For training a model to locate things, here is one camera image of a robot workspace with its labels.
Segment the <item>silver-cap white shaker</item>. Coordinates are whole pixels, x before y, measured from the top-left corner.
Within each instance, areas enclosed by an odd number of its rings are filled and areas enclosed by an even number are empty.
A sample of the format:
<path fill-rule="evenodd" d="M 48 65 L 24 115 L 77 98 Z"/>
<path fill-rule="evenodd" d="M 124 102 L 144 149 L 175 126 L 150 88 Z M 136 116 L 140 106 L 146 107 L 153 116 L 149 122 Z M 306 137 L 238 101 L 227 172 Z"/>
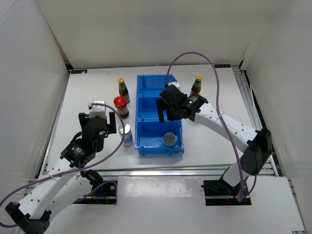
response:
<path fill-rule="evenodd" d="M 125 124 L 124 128 L 122 125 L 119 125 L 118 133 L 121 138 L 124 137 L 123 146 L 131 146 L 133 144 L 133 135 L 129 124 Z"/>
<path fill-rule="evenodd" d="M 176 144 L 176 139 L 176 135 L 173 132 L 167 132 L 163 137 L 164 144 L 169 147 Z"/>

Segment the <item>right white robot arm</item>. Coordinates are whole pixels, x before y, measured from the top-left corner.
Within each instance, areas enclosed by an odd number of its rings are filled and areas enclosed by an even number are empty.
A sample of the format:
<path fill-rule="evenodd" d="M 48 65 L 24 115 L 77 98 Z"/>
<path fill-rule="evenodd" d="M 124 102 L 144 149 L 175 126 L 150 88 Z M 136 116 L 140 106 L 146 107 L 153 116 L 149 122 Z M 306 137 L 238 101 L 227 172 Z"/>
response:
<path fill-rule="evenodd" d="M 160 93 L 156 106 L 161 123 L 189 119 L 229 140 L 235 152 L 242 152 L 211 187 L 216 195 L 230 195 L 242 189 L 249 176 L 259 174 L 272 153 L 272 135 L 268 129 L 257 130 L 219 113 L 199 94 L 188 96 L 169 85 Z"/>

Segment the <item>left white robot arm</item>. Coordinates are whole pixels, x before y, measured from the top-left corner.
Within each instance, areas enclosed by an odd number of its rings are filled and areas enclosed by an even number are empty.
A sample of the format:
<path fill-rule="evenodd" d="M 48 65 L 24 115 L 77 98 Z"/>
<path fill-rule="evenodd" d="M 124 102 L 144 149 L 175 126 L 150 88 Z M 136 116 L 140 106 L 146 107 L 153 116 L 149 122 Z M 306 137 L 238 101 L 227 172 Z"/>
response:
<path fill-rule="evenodd" d="M 105 181 L 88 163 L 104 148 L 104 140 L 115 134 L 116 112 L 79 113 L 78 132 L 61 152 L 51 172 L 34 182 L 34 189 L 5 210 L 15 225 L 26 234 L 42 234 L 51 221 L 71 204 L 101 192 Z"/>

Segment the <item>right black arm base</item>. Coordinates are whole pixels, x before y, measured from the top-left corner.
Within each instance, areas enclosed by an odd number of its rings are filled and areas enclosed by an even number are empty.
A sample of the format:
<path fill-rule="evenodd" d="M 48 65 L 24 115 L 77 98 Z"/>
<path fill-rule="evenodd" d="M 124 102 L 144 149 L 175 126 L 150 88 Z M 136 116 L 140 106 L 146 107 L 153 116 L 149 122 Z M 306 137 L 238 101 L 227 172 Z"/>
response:
<path fill-rule="evenodd" d="M 247 185 L 244 186 L 243 199 L 238 201 L 240 182 L 231 187 L 223 180 L 204 180 L 201 188 L 204 191 L 206 206 L 249 206 L 251 198 Z"/>

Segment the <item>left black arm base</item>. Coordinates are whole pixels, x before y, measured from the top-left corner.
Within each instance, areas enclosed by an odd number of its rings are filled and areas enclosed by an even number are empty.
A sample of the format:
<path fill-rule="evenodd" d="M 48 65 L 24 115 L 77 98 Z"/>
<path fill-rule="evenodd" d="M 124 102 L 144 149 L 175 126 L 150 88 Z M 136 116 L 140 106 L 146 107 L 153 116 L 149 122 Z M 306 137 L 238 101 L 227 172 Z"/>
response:
<path fill-rule="evenodd" d="M 103 184 L 93 191 L 86 198 L 84 196 L 74 202 L 74 204 L 93 205 L 116 205 L 117 204 L 118 179 L 104 179 Z"/>

